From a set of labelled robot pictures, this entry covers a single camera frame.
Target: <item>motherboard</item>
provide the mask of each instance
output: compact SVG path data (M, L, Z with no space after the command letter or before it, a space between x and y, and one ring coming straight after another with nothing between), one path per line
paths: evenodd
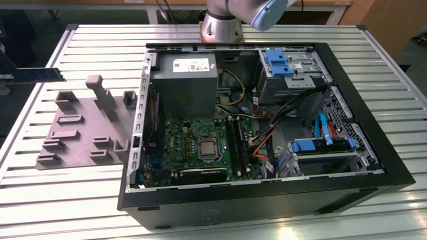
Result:
M165 127L165 153L150 156L149 186L262 178L247 144L254 136L249 118L169 120Z

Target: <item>sticker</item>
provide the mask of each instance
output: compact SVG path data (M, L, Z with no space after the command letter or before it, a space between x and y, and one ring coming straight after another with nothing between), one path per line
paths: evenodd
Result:
M299 63L291 63L291 67L294 69L302 69L303 68L303 66Z
M255 96L253 97L253 100L254 100L254 105L259 105L261 104L261 99Z
M274 165L270 163L270 161L266 164L266 168L269 169L269 171L273 173L275 171L275 167Z
M209 58L187 58L174 60L174 73L209 72L210 70Z
M0 74L0 79L15 79L11 74Z

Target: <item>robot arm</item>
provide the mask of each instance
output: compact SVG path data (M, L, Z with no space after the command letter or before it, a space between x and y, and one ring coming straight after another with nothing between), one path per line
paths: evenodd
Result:
M242 21L267 31L279 21L289 0L209 0L202 25L205 42L233 43L243 39Z

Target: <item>yellow wire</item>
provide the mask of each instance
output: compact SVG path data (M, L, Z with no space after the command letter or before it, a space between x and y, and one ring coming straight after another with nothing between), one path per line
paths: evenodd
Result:
M238 78L238 76L231 71L229 71L227 69L225 69L223 71L231 74L231 76L238 80L238 82L239 82L239 84L242 86L242 96L241 96L238 101L234 101L234 102L230 102L230 103L223 103L223 104L217 104L217 106L223 106L225 107L225 106L231 106L231 105L235 105L235 104L241 103L241 101L246 97L246 86L243 86L243 82L242 82L241 78Z

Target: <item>table leg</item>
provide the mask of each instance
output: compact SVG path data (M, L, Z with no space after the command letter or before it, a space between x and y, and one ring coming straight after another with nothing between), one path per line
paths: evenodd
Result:
M329 17L329 20L326 22L326 25L338 25L341 23L346 9L348 9L348 6L337 6L336 7L336 10L332 13L332 16Z
M149 16L149 23L150 24L159 24L159 19L158 19L158 6L155 5L147 5L146 6L147 10L147 16Z

